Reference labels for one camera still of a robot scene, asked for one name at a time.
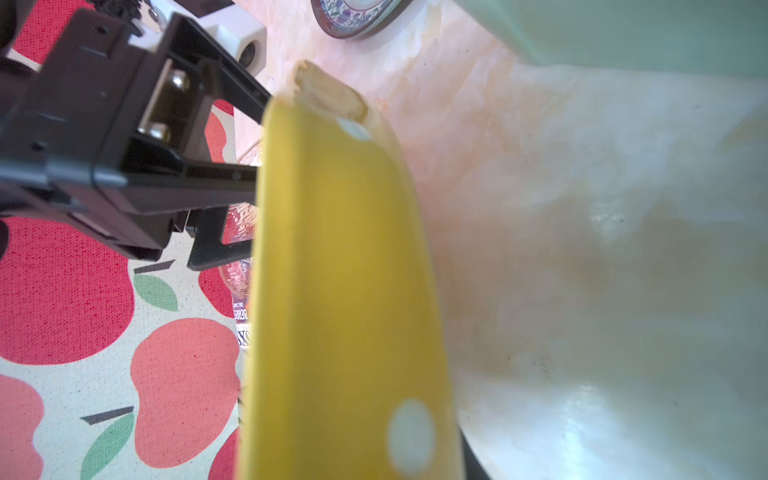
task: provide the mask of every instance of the green container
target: green container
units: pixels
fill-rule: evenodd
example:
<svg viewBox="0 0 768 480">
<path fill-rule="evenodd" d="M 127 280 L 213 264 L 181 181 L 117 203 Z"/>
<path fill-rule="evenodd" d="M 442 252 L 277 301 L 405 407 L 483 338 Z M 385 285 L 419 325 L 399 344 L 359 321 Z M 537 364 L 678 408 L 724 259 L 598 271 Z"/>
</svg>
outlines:
<svg viewBox="0 0 768 480">
<path fill-rule="evenodd" d="M 768 0 L 459 0 L 528 63 L 768 78 Z"/>
</svg>

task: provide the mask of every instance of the metal screw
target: metal screw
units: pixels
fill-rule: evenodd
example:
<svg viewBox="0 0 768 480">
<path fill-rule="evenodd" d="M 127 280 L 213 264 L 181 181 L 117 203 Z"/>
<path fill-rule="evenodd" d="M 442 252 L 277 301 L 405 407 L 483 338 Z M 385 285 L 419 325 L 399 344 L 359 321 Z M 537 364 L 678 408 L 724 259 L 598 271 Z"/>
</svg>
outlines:
<svg viewBox="0 0 768 480">
<path fill-rule="evenodd" d="M 152 19 L 155 23 L 160 23 L 160 16 L 157 14 L 157 12 L 154 10 L 154 8 L 149 8 L 149 18 Z"/>
<path fill-rule="evenodd" d="M 181 91 L 186 91 L 190 87 L 189 75 L 184 70 L 171 70 L 168 81 Z"/>
<path fill-rule="evenodd" d="M 150 137 L 155 137 L 164 142 L 170 141 L 170 128 L 166 124 L 155 121 L 150 123 L 148 127 L 147 132 Z"/>
</svg>

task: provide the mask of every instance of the green leaf pattern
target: green leaf pattern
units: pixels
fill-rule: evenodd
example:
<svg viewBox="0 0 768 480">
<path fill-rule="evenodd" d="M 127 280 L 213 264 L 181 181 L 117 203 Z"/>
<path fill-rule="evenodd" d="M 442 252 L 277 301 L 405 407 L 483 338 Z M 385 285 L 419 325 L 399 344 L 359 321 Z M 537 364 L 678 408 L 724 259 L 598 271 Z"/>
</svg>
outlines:
<svg viewBox="0 0 768 480">
<path fill-rule="evenodd" d="M 163 280 L 152 275 L 135 275 L 134 287 L 136 293 L 147 303 L 176 312 L 179 308 L 174 289 Z"/>
<path fill-rule="evenodd" d="M 80 480 L 91 480 L 106 467 L 123 449 L 131 432 L 134 431 L 134 414 L 130 413 L 117 420 L 98 436 L 83 458 Z"/>
</svg>

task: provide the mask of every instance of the marble countertop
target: marble countertop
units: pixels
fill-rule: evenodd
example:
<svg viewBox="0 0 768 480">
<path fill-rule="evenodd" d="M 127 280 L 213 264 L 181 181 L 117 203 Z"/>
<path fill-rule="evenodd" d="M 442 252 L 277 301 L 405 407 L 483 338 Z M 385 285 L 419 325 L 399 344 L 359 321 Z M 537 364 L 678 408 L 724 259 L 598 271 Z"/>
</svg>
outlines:
<svg viewBox="0 0 768 480">
<path fill-rule="evenodd" d="M 238 3 L 267 89 L 309 59 L 397 133 L 493 478 L 768 475 L 768 82 L 524 65 L 448 1 L 356 41 Z"/>
</svg>

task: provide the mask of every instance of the apple print tablecloth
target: apple print tablecloth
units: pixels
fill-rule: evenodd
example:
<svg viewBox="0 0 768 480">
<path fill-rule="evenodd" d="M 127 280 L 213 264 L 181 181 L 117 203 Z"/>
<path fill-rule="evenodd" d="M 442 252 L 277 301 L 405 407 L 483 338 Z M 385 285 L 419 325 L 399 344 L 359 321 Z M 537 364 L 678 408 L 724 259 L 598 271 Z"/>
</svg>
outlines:
<svg viewBox="0 0 768 480">
<path fill-rule="evenodd" d="M 81 0 L 40 0 L 15 49 L 44 61 Z M 206 129 L 234 161 L 231 106 Z M 57 223 L 6 219 L 0 260 L 0 478 L 232 478 L 238 366 L 218 270 L 174 235 L 127 260 Z"/>
</svg>

